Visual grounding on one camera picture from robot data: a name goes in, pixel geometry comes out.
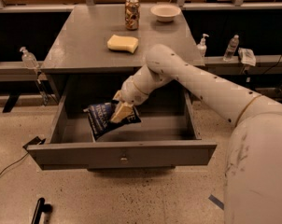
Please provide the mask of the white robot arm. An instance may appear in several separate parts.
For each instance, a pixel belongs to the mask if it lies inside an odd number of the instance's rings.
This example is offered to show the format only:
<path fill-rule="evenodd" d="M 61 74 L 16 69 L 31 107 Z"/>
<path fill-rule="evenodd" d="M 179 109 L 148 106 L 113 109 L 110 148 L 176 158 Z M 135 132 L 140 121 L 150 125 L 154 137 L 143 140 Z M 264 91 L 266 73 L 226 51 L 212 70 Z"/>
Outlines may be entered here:
<path fill-rule="evenodd" d="M 112 121 L 121 122 L 157 88 L 179 82 L 234 127 L 225 161 L 224 223 L 282 224 L 282 104 L 183 61 L 156 44 L 124 81 Z"/>

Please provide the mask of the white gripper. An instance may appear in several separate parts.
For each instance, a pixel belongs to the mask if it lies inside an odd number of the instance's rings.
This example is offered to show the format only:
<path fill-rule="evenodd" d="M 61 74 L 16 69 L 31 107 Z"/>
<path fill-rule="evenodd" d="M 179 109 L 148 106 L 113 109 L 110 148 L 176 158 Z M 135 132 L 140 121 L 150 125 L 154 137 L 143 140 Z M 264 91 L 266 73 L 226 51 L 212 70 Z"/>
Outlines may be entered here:
<path fill-rule="evenodd" d="M 121 99 L 124 102 L 114 104 L 114 113 L 110 118 L 112 123 L 120 123 L 133 114 L 132 105 L 143 104 L 148 99 L 148 95 L 141 92 L 134 84 L 134 80 L 129 77 L 123 82 L 120 91 L 115 93 L 112 100 L 121 101 Z"/>

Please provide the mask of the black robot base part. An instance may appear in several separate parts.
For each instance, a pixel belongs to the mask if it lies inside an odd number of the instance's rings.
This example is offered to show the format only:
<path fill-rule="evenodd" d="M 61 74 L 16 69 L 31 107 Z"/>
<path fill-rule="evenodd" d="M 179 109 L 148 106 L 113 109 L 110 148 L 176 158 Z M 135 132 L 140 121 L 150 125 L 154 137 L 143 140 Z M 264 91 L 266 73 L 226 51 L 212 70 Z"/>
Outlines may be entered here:
<path fill-rule="evenodd" d="M 52 205 L 45 203 L 45 199 L 43 197 L 39 198 L 35 206 L 31 224 L 49 224 L 52 211 Z"/>

